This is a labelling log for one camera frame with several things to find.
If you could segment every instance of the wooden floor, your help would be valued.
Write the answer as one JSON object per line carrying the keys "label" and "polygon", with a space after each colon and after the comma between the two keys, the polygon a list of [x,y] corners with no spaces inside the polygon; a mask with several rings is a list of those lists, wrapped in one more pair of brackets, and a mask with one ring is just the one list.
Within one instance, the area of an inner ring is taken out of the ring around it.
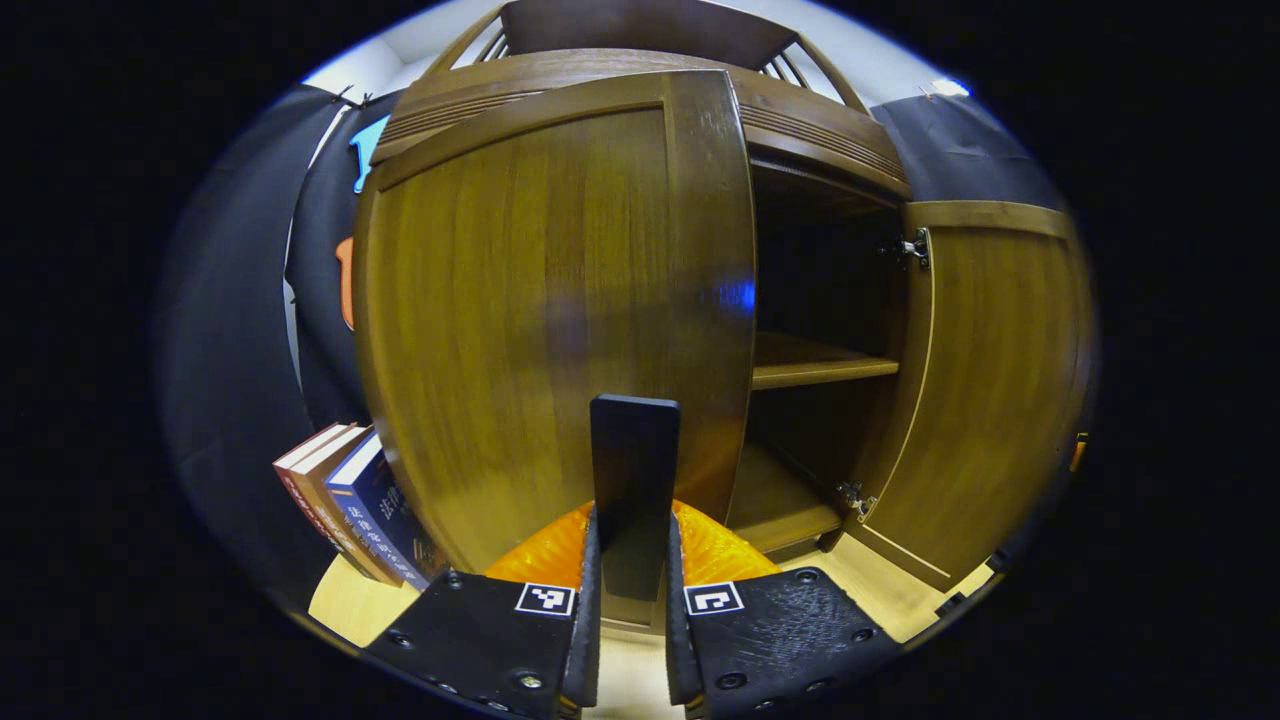
{"label": "wooden floor", "polygon": [[[980,565],[950,592],[940,592],[884,560],[869,547],[845,536],[829,553],[814,551],[780,565],[783,570],[813,566],[827,573],[849,597],[876,620],[891,638],[905,643],[932,625],[934,610],[956,592],[973,594],[991,577]],[[342,556],[333,565],[311,600],[310,614],[317,621],[366,647],[399,616],[419,593],[410,585],[393,588],[357,573]],[[684,717],[684,710],[667,705],[666,638],[613,626],[600,629],[600,705],[584,708],[582,717],[640,720]]]}

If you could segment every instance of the wooden shelf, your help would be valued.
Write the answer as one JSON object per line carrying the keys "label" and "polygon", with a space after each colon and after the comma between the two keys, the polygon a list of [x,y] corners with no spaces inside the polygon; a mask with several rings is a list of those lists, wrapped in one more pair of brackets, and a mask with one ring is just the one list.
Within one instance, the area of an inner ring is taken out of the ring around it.
{"label": "wooden shelf", "polygon": [[760,552],[772,552],[838,527],[840,515],[804,478],[763,447],[750,442],[742,446],[728,529]]}
{"label": "wooden shelf", "polygon": [[892,375],[897,363],[782,333],[755,334],[751,389]]}

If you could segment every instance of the blue book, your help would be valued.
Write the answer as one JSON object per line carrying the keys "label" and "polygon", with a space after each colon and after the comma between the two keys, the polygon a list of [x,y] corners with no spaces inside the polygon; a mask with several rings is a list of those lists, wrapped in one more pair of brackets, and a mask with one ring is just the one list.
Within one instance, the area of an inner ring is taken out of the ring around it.
{"label": "blue book", "polygon": [[426,589],[444,569],[444,556],[413,516],[396,484],[378,433],[360,443],[329,475],[325,487],[369,548],[404,582]]}

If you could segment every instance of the wooden slat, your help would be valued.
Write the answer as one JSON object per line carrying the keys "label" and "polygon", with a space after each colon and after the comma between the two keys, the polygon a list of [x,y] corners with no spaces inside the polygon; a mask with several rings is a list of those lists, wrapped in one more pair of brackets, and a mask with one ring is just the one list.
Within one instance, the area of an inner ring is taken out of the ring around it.
{"label": "wooden slat", "polygon": [[504,36],[506,31],[503,31],[502,27],[499,27],[498,31],[493,33],[493,37],[489,38],[489,42],[485,42],[484,47],[480,49],[480,54],[476,55],[476,63],[484,63],[485,60],[488,60],[489,53],[493,51],[494,45],[498,45],[498,41],[502,40]]}
{"label": "wooden slat", "polygon": [[444,53],[440,53],[439,58],[431,61],[431,65],[426,68],[426,72],[422,74],[430,76],[434,73],[448,73],[453,68],[453,64],[458,61],[458,58],[467,51],[467,47],[471,47],[471,44],[480,37],[484,28],[493,24],[493,20],[498,17],[498,10],[502,8],[494,8],[481,15],[480,19],[471,23],[467,29],[462,31],[462,35],[460,35],[457,40],[451,42],[449,46],[444,49]]}
{"label": "wooden slat", "polygon": [[897,149],[884,127],[869,115],[758,72],[644,50],[557,50],[422,76],[397,102],[371,163],[378,165],[467,117],[531,94],[607,77],[681,69],[730,73],[753,156],[776,151],[774,158],[817,165],[883,195],[910,199]]}
{"label": "wooden slat", "polygon": [[897,363],[852,350],[791,337],[756,333],[751,389],[810,386],[892,375]]}
{"label": "wooden slat", "polygon": [[827,79],[831,81],[831,86],[836,88],[836,95],[840,95],[840,99],[845,101],[845,105],[852,110],[870,115],[870,113],[867,111],[867,105],[863,105],[861,99],[858,97],[856,92],[854,92],[854,87],[849,85],[845,76],[840,73],[840,69],[836,68],[835,63],[827,59],[827,55],[823,54],[822,50],[818,50],[805,36],[799,33],[796,33],[796,44],[800,45],[800,49],[809,55],[815,65],[818,65],[822,74],[827,76]]}
{"label": "wooden slat", "polygon": [[532,0],[502,8],[512,55],[620,47],[758,70],[795,42],[774,22],[700,0]]}
{"label": "wooden slat", "polygon": [[804,79],[804,74],[800,72],[800,68],[797,68],[796,64],[791,61],[791,58],[788,58],[786,53],[782,53],[781,58],[782,61],[787,64],[787,68],[791,70],[791,74],[796,76],[796,81],[800,83],[800,87],[809,90],[809,81]]}
{"label": "wooden slat", "polygon": [[763,447],[746,443],[727,527],[760,552],[772,552],[838,528],[840,515],[804,478]]}

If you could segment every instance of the black fabric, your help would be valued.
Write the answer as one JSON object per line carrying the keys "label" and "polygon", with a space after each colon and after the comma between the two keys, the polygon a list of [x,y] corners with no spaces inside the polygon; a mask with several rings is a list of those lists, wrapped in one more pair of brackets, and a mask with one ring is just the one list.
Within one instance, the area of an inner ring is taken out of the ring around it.
{"label": "black fabric", "polygon": [[356,338],[342,318],[338,243],[355,229],[360,163],[351,138],[390,114],[401,92],[347,111],[306,174],[293,215],[284,277],[296,296],[298,366],[312,424],[370,421]]}
{"label": "black fabric", "polygon": [[1066,211],[1039,164],[972,97],[922,95],[870,113],[897,146],[914,200],[1002,200]]}
{"label": "black fabric", "polygon": [[306,609],[333,550],[271,461],[315,432],[280,272],[307,161],[340,104],[297,86],[223,154],[178,220],[156,292],[159,414],[197,515],[260,587]]}

